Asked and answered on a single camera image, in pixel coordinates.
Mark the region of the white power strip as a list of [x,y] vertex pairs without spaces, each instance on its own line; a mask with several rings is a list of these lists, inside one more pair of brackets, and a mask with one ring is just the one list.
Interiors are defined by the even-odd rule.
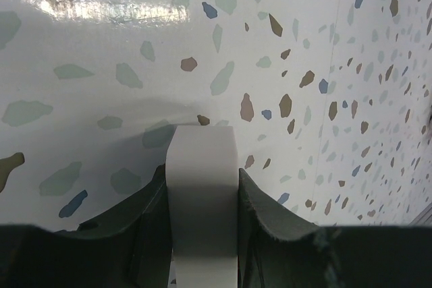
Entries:
[[238,284],[238,151],[225,126],[179,125],[165,177],[178,287]]

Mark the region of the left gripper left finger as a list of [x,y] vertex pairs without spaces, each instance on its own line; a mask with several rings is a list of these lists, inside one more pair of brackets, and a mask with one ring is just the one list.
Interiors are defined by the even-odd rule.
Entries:
[[75,231],[1,226],[2,287],[167,287],[172,239],[165,166]]

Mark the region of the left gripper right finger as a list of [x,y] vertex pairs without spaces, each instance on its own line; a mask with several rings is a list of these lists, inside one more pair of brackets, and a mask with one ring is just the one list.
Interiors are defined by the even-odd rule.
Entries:
[[240,169],[238,286],[430,287],[431,228],[320,227]]

